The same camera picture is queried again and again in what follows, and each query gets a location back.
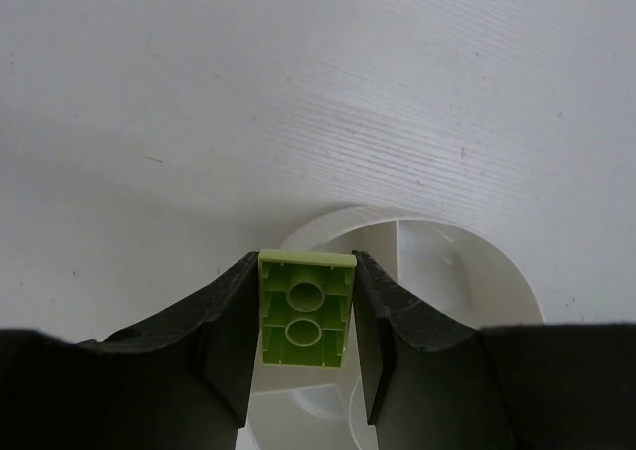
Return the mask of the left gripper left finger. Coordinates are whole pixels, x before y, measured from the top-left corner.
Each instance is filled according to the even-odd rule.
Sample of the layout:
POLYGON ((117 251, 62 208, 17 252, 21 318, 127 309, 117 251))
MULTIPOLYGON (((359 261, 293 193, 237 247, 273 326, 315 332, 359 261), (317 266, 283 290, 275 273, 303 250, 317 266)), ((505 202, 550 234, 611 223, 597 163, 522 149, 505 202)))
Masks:
POLYGON ((105 340, 1 334, 5 449, 232 449, 259 331, 249 253, 214 282, 105 340))

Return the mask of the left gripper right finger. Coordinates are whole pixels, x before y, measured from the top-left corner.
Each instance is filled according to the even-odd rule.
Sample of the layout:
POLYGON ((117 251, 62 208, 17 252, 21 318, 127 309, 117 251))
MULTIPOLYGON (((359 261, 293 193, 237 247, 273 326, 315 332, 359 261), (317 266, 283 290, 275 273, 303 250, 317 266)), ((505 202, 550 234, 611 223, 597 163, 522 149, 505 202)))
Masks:
POLYGON ((631 449, 630 323, 474 329, 357 252, 367 420, 382 449, 631 449))

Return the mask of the lime green lego brick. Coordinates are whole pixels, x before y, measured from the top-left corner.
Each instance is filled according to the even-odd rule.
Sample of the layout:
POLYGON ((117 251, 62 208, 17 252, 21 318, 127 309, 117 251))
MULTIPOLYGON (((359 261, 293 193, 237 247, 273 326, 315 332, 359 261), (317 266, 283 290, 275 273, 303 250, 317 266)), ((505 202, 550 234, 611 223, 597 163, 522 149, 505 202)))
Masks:
POLYGON ((346 353, 357 266, 349 254, 264 249, 258 254, 261 360, 338 368, 346 353))

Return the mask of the white round divided container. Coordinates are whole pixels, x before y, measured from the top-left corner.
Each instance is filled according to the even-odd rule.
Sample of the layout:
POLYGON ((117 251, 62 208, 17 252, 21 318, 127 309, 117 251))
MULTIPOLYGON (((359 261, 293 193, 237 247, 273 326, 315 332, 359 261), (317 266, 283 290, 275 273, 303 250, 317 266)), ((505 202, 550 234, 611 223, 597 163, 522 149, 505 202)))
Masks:
MULTIPOLYGON (((416 212, 357 206, 298 228, 280 248, 368 252, 399 285, 472 328, 539 324, 531 286, 496 246, 416 212)), ((238 449, 375 449, 367 422, 356 333, 338 368, 266 365, 257 360, 238 449)))

